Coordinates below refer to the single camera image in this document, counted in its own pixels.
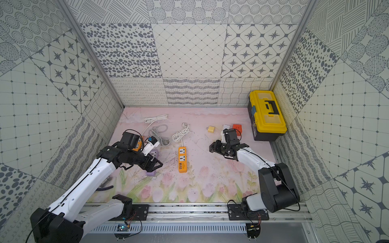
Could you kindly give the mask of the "large orange power strip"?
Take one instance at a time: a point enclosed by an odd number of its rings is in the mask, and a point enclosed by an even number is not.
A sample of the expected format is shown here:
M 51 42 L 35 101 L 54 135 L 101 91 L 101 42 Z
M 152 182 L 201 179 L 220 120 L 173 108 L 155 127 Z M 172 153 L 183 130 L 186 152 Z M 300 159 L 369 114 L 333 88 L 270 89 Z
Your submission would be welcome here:
M 140 136 L 137 144 L 133 147 L 133 151 L 141 151 L 142 150 L 142 142 L 143 142 L 143 137 Z

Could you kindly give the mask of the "red cube adapter plug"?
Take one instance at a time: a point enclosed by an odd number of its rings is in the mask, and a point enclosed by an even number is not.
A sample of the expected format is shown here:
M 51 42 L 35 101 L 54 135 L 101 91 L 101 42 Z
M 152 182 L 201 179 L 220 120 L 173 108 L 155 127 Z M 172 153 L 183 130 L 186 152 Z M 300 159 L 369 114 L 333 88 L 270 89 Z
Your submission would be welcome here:
M 237 131 L 238 136 L 242 136 L 242 125 L 233 124 L 233 129 Z

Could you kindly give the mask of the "yellow charger plug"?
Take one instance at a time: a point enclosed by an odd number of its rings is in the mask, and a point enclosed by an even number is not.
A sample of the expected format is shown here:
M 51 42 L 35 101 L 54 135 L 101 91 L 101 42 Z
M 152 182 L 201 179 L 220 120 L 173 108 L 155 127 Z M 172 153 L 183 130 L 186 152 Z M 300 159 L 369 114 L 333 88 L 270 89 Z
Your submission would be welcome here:
M 207 127 L 207 131 L 208 131 L 209 133 L 214 133 L 215 127 L 214 127 L 214 126 L 208 126 L 208 127 Z

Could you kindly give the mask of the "small orange power strip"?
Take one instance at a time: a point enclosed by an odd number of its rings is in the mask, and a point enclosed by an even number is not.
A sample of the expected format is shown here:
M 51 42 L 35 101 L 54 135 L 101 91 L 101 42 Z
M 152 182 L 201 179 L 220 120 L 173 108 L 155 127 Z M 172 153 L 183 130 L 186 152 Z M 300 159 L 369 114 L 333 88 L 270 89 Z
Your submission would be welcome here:
M 187 149 L 184 146 L 178 150 L 178 171 L 179 173 L 187 172 Z

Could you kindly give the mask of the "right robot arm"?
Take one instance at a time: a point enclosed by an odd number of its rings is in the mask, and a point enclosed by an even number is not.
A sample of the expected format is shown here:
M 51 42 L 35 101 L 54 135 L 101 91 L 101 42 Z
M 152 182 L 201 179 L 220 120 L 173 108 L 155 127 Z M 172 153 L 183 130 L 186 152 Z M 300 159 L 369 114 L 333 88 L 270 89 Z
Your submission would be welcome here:
M 223 130 L 224 141 L 216 140 L 209 146 L 229 160 L 235 160 L 258 174 L 260 192 L 242 199 L 244 211 L 268 210 L 271 213 L 300 203 L 300 196 L 290 170 L 285 163 L 270 162 L 255 153 L 247 144 L 241 143 L 237 130 Z

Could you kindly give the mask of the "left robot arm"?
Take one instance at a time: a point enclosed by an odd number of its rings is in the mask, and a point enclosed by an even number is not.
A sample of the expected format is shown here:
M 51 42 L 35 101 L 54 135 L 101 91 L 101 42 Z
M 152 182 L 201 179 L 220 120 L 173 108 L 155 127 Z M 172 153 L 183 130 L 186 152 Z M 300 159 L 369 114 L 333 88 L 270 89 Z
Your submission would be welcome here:
M 119 142 L 104 147 L 87 171 L 59 199 L 46 209 L 36 209 L 30 217 L 29 233 L 36 243 L 78 243 L 91 230 L 111 219 L 126 226 L 138 215 L 132 199 L 117 194 L 104 205 L 82 214 L 86 201 L 116 169 L 134 165 L 151 173 L 163 166 L 150 152 L 160 145 L 157 138 L 142 139 L 139 132 L 126 130 Z

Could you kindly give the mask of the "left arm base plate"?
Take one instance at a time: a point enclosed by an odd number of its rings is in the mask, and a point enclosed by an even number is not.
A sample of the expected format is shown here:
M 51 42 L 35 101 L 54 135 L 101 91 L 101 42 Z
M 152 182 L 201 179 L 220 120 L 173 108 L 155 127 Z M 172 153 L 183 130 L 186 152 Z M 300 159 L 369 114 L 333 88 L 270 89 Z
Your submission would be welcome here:
M 135 204 L 131 210 L 124 209 L 126 212 L 118 217 L 112 218 L 111 221 L 145 221 L 149 213 L 150 205 Z

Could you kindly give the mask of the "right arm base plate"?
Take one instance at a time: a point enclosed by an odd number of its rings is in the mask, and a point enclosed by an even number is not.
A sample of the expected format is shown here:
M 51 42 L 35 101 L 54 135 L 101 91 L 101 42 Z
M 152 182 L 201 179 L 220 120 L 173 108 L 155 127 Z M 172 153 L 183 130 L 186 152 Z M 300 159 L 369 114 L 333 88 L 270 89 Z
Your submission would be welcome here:
M 267 210 L 258 210 L 258 211 L 249 211 L 243 210 L 240 204 L 227 204 L 228 216 L 230 221 L 239 221 L 239 220 L 251 220 L 258 221 L 260 220 L 269 220 L 269 215 Z

